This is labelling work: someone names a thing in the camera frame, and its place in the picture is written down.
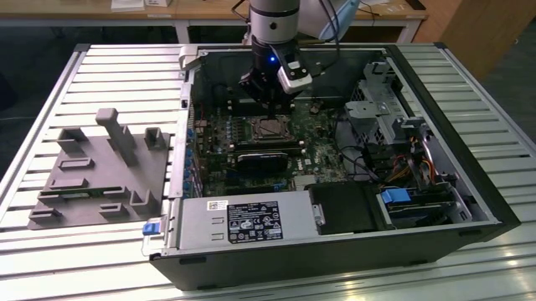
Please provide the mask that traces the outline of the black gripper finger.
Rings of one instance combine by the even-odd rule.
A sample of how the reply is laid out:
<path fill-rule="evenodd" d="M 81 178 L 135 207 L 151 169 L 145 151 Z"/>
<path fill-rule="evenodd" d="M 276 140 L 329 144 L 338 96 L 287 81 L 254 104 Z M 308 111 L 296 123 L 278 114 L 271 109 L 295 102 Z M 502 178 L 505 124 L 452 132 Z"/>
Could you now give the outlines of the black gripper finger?
<path fill-rule="evenodd" d="M 290 103 L 294 99 L 292 94 L 287 94 L 283 90 L 274 92 L 274 116 L 283 115 L 290 111 Z"/>
<path fill-rule="evenodd" d="M 267 119 L 275 118 L 272 104 L 272 89 L 266 75 L 258 70 L 250 70 L 239 80 L 239 87 L 250 98 L 266 109 Z"/>

